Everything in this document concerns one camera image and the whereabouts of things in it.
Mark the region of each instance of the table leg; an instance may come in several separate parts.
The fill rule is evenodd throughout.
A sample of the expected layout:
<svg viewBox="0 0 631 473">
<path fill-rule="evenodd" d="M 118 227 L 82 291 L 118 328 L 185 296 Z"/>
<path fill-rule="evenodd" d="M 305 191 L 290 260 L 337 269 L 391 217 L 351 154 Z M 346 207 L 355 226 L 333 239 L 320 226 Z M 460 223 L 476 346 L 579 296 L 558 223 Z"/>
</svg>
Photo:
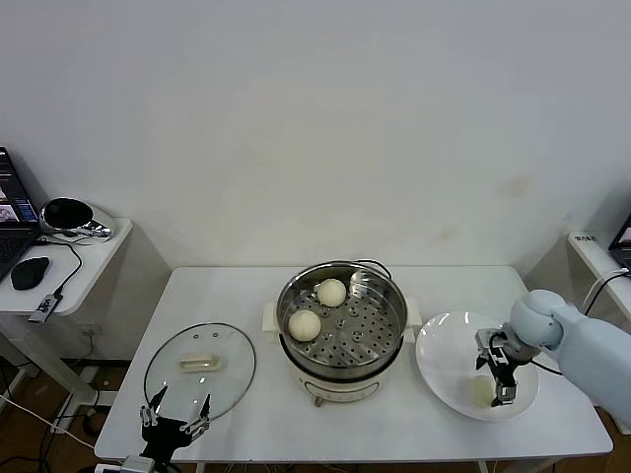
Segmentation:
<svg viewBox="0 0 631 473">
<path fill-rule="evenodd" d="M 4 397 L 10 398 L 11 396 L 9 394 L 14 394 L 18 390 L 18 387 L 20 386 L 22 381 L 24 381 L 25 377 L 27 377 L 27 372 L 20 369 L 11 381 L 11 384 L 7 386 L 7 390 L 4 391 Z M 2 414 L 2 411 L 7 406 L 7 404 L 9 404 L 7 401 L 0 398 L 0 414 Z"/>
<path fill-rule="evenodd" d="M 613 418 L 613 422 L 615 423 L 615 427 L 618 428 L 618 431 L 624 436 L 631 436 L 631 429 L 618 421 L 615 417 Z"/>
<path fill-rule="evenodd" d="M 14 347 L 9 340 L 3 337 L 2 334 L 0 334 L 0 356 L 14 367 L 23 365 L 20 368 L 24 370 L 28 377 L 36 377 L 39 374 L 39 368 L 37 366 L 33 364 L 25 365 L 29 362 L 29 359 Z"/>
<path fill-rule="evenodd" d="M 489 473 L 489 469 L 486 467 L 486 461 L 478 460 L 477 469 L 480 473 Z"/>
<path fill-rule="evenodd" d="M 563 459 L 561 456 L 552 456 L 549 458 L 533 458 L 532 460 L 517 460 L 507 468 L 504 468 L 502 473 L 536 473 L 561 459 Z"/>
<path fill-rule="evenodd" d="M 91 382 L 97 375 L 98 371 L 99 371 L 98 367 L 85 367 L 81 371 L 80 378 L 83 379 L 86 383 Z M 70 429 L 70 425 L 72 424 L 72 421 L 74 420 L 72 417 L 68 417 L 68 416 L 76 415 L 77 411 L 79 411 L 79 408 L 82 406 L 111 407 L 114 405 L 116 394 L 118 394 L 118 391 L 99 390 L 99 391 L 95 391 L 95 397 L 92 399 L 82 399 L 82 398 L 78 398 L 77 396 L 73 396 L 72 394 L 69 394 L 68 397 L 66 397 L 66 400 L 64 401 L 63 405 L 57 412 L 57 417 L 61 417 L 61 418 L 56 419 L 53 422 L 53 425 L 67 431 L 68 429 Z M 50 432 L 53 434 L 55 433 L 61 434 L 60 431 L 58 431 L 57 429 L 54 429 L 53 427 L 50 428 Z"/>
<path fill-rule="evenodd" d="M 0 331 L 18 350 L 82 401 L 94 402 L 97 392 L 63 363 L 20 316 L 0 317 Z"/>
</svg>

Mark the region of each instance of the black mouse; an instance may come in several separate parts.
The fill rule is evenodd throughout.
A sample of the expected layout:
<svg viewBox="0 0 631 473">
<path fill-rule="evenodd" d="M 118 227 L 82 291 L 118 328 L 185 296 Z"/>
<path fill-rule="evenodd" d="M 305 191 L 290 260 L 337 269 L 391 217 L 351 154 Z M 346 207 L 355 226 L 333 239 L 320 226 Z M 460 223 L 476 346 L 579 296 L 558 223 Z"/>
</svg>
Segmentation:
<svg viewBox="0 0 631 473">
<path fill-rule="evenodd" d="M 46 272 L 50 260 L 44 258 L 27 259 L 16 265 L 11 271 L 11 282 L 14 289 L 25 291 L 32 289 L 43 279 L 43 273 Z"/>
</svg>

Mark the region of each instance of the floor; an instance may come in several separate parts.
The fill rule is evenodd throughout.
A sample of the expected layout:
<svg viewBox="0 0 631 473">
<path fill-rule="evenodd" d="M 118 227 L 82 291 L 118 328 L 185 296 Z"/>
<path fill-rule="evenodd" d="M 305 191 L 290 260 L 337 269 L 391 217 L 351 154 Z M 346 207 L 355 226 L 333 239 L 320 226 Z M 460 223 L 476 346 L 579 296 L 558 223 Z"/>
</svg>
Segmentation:
<svg viewBox="0 0 631 473">
<path fill-rule="evenodd" d="M 12 367 L 4 369 L 10 379 L 15 375 Z M 125 376 L 125 368 L 100 369 L 93 385 L 97 389 L 116 389 Z M 0 376 L 0 392 L 4 392 L 5 384 Z M 42 417 L 52 417 L 57 406 L 66 396 L 66 391 L 52 380 L 47 374 L 27 379 L 22 383 L 18 392 L 13 393 L 17 402 Z M 595 457 L 566 458 L 554 467 L 549 467 L 545 473 L 628 473 L 631 471 L 631 436 L 622 436 L 604 411 L 598 411 L 604 421 L 609 434 L 613 438 L 614 451 L 609 455 Z M 83 417 L 73 421 L 71 432 L 80 439 L 94 443 L 96 439 L 86 435 L 81 427 Z M 105 414 L 96 414 L 92 419 L 92 426 L 98 429 L 105 421 Z M 22 411 L 9 407 L 0 415 L 0 473 L 46 473 L 43 468 L 38 470 L 38 461 L 21 459 L 4 461 L 13 456 L 39 458 L 40 446 L 44 452 L 50 444 L 46 461 L 50 473 L 77 473 L 98 463 L 98 459 L 86 447 L 76 443 L 67 436 L 52 436 L 44 424 Z M 496 465 L 496 473 L 506 468 L 511 462 L 500 461 Z M 193 473 L 194 465 L 179 465 L 182 473 Z M 494 462 L 488 462 L 489 472 L 492 473 Z M 473 462 L 463 463 L 421 463 L 421 464 L 344 464 L 344 465 L 234 465 L 231 469 L 226 464 L 206 465 L 206 473 L 477 473 Z"/>
</svg>

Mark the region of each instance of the white shelf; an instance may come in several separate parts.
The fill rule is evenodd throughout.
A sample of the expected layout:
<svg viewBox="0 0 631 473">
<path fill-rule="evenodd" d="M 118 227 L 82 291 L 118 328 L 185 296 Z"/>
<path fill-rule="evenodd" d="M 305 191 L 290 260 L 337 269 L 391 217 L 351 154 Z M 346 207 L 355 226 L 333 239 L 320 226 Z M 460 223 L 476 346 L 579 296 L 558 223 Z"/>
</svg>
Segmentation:
<svg viewBox="0 0 631 473">
<path fill-rule="evenodd" d="M 609 271 L 620 269 L 620 264 L 607 249 L 613 237 L 614 234 L 606 232 L 571 232 L 568 241 L 598 278 Z M 631 320 L 631 278 L 614 279 L 605 290 Z"/>
<path fill-rule="evenodd" d="M 118 224 L 118 231 L 113 238 L 103 243 L 75 244 L 73 246 L 83 259 L 83 265 L 64 286 L 63 299 L 55 309 L 55 316 L 70 315 L 79 308 L 109 261 L 129 235 L 132 227 L 131 220 L 121 218 L 115 220 Z M 24 315 L 33 312 L 41 300 L 46 295 L 52 294 L 78 264 L 77 258 L 68 247 L 58 245 L 32 246 L 23 255 L 21 261 L 43 256 L 50 260 L 50 264 L 43 279 L 36 287 L 27 291 L 16 291 L 13 289 L 9 275 L 0 281 L 1 313 Z"/>
</svg>

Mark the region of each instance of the steamed bun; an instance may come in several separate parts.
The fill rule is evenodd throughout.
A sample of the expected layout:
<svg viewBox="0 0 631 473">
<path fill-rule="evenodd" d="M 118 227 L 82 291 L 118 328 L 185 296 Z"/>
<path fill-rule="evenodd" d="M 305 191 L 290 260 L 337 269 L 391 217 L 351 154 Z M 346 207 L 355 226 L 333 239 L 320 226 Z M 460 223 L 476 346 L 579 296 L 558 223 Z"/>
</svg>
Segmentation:
<svg viewBox="0 0 631 473">
<path fill-rule="evenodd" d="M 311 342 L 321 328 L 319 317 L 310 310 L 298 310 L 289 317 L 289 334 L 299 342 Z"/>
<path fill-rule="evenodd" d="M 326 279 L 317 287 L 317 300 L 328 307 L 337 307 L 346 301 L 346 286 L 337 279 Z"/>
<path fill-rule="evenodd" d="M 481 375 L 470 379 L 467 390 L 475 405 L 491 407 L 491 403 L 495 399 L 495 387 L 491 376 Z"/>
</svg>

